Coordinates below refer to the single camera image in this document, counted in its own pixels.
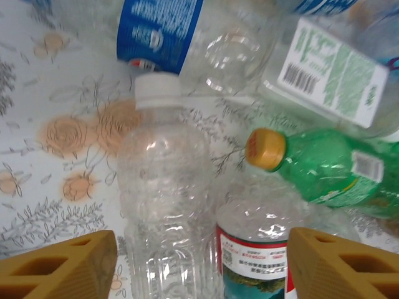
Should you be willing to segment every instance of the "bottle cap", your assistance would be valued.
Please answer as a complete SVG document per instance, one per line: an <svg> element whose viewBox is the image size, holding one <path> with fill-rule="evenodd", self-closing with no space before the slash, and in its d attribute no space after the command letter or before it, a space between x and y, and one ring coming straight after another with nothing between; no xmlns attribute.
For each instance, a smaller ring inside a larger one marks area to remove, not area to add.
<svg viewBox="0 0 399 299"><path fill-rule="evenodd" d="M399 142L399 129L394 132L394 134L385 136L385 137L381 137L379 138L380 140L387 142L387 143L396 143Z"/></svg>
<svg viewBox="0 0 399 299"><path fill-rule="evenodd" d="M135 81L137 109L182 107L179 77L165 72L141 75Z"/></svg>
<svg viewBox="0 0 399 299"><path fill-rule="evenodd" d="M276 131L256 129L245 147L245 157L249 164L274 171L286 154L286 137Z"/></svg>

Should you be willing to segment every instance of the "gold bottle cap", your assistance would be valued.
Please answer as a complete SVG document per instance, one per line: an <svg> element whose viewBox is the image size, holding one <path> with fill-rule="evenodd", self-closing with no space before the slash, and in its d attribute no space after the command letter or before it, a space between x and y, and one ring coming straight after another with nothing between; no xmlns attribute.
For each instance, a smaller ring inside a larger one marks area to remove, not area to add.
<svg viewBox="0 0 399 299"><path fill-rule="evenodd" d="M249 164L273 171L284 159L286 148L283 134L268 129L256 129L247 141L245 157Z"/></svg>

